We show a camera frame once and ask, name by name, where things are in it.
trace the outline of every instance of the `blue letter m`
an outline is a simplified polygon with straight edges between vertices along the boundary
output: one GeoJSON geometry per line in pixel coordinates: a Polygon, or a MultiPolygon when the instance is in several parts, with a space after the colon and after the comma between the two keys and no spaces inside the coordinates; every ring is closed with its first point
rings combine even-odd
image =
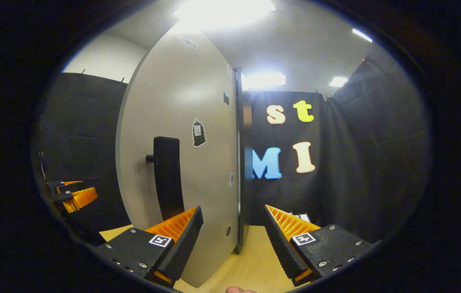
{"type": "Polygon", "coordinates": [[[268,148],[265,151],[263,159],[260,160],[255,150],[252,150],[252,168],[257,178],[262,178],[265,172],[266,179],[279,179],[281,172],[279,172],[278,155],[281,152],[280,148],[268,148]]]}

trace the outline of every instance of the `white wall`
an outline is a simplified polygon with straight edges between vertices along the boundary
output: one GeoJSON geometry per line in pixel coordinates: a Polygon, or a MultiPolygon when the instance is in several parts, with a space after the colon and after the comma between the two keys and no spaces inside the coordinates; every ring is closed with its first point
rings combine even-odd
{"type": "Polygon", "coordinates": [[[126,39],[100,34],[87,44],[63,69],[63,72],[95,75],[129,83],[147,50],[126,39]]]}

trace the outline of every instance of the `ceiling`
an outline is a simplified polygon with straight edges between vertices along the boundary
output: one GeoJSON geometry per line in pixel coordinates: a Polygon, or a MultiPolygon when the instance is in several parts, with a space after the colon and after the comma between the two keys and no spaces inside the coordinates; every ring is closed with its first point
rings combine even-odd
{"type": "MultiPolygon", "coordinates": [[[[106,33],[147,50],[178,19],[172,11],[185,0],[159,0],[119,22],[106,33]]],[[[275,12],[242,26],[203,33],[233,68],[245,76],[262,72],[286,75],[286,85],[264,90],[333,94],[334,76],[348,78],[370,51],[371,43],[352,33],[352,26],[327,8],[304,0],[272,0],[275,12]]]]}

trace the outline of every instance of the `black sticker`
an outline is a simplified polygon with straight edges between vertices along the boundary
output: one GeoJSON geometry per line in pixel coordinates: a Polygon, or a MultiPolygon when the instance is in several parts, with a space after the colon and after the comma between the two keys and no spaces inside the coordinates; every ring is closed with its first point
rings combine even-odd
{"type": "Polygon", "coordinates": [[[207,142],[205,137],[205,130],[203,128],[203,124],[198,119],[195,119],[193,122],[193,146],[195,148],[200,147],[204,143],[207,142]]]}
{"type": "Polygon", "coordinates": [[[229,97],[228,92],[223,92],[223,102],[225,102],[225,104],[227,104],[227,106],[231,105],[231,99],[229,97]]]}

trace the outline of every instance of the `finger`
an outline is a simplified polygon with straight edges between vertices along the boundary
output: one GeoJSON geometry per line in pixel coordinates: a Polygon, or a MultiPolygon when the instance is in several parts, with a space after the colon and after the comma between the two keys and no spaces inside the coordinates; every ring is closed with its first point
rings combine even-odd
{"type": "Polygon", "coordinates": [[[225,293],[242,293],[243,289],[241,289],[238,286],[230,286],[227,289],[225,289],[225,293]]]}

